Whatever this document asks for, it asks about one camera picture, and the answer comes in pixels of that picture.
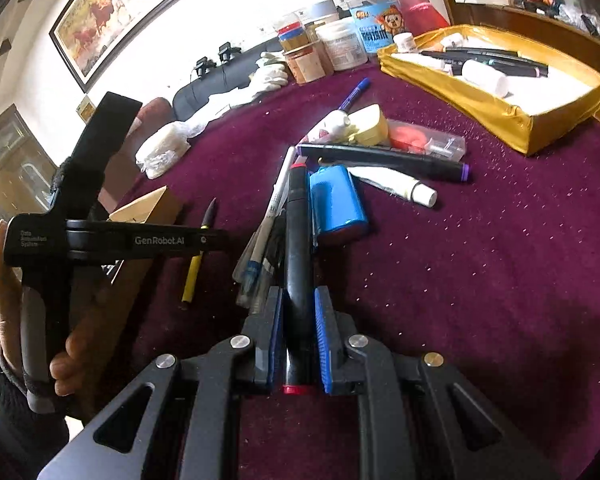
human hand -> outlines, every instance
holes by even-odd
[[[22,286],[13,268],[4,263],[4,241],[7,222],[0,220],[0,346],[5,361],[18,376],[22,376],[22,350],[20,347],[20,308]],[[89,365],[90,350],[103,323],[101,305],[106,300],[107,286],[98,291],[80,323],[65,343],[65,351],[57,354],[49,365],[56,380],[56,394],[67,396],[82,387]]]

picture frame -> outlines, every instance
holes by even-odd
[[[178,0],[69,0],[49,36],[83,92],[157,16]]]

cardboard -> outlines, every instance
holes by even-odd
[[[180,201],[164,186],[114,211],[109,219],[115,222],[172,225],[181,209]],[[104,300],[103,327],[98,333],[98,344],[93,348],[84,386],[78,393],[81,418],[85,422],[98,411],[95,397],[100,378],[113,356],[142,281],[152,263],[152,260],[124,261]]]

wall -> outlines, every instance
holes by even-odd
[[[84,127],[75,111],[82,91],[48,36],[67,1],[33,0],[13,41],[14,48],[20,44],[27,50],[22,65],[14,64],[18,81],[13,101],[56,164],[71,153]],[[263,40],[259,25],[318,1],[180,0],[134,38],[89,96],[96,104],[107,91],[142,102],[156,96],[171,99],[189,82],[197,59],[217,59],[218,46],[225,41],[251,48]],[[446,15],[442,0],[432,2]]]

white tube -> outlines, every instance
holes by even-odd
[[[433,70],[445,70],[444,59],[423,56],[422,54],[391,54],[391,57],[399,59],[400,61],[407,61],[420,66],[426,66],[427,68],[432,68]]]
[[[347,169],[350,174],[358,177],[362,182],[400,196],[409,202],[433,207],[438,198],[437,191],[425,186],[417,178],[400,173],[400,171],[375,166],[353,166]]]
[[[473,59],[464,62],[462,77],[469,83],[479,86],[496,97],[504,97],[509,92],[509,82],[506,75],[500,70],[478,63]]]

